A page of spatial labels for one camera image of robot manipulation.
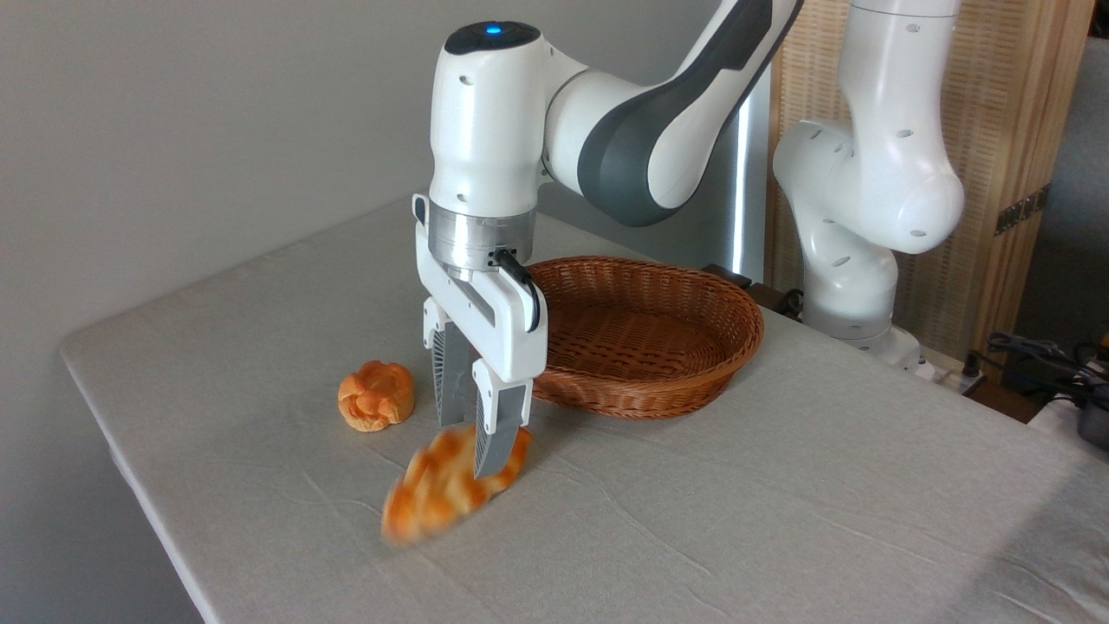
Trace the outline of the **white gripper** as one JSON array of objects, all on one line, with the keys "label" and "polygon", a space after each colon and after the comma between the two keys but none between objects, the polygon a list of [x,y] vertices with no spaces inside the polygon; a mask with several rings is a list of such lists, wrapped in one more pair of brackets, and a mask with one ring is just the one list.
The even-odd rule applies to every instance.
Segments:
[{"label": "white gripper", "polygon": [[[523,269],[537,212],[472,217],[415,194],[413,216],[419,279],[431,296],[423,307],[423,342],[431,352],[438,423],[464,422],[475,381],[474,474],[491,477],[529,423],[531,380],[546,367],[547,305]],[[484,360],[472,364],[471,345]]]}]

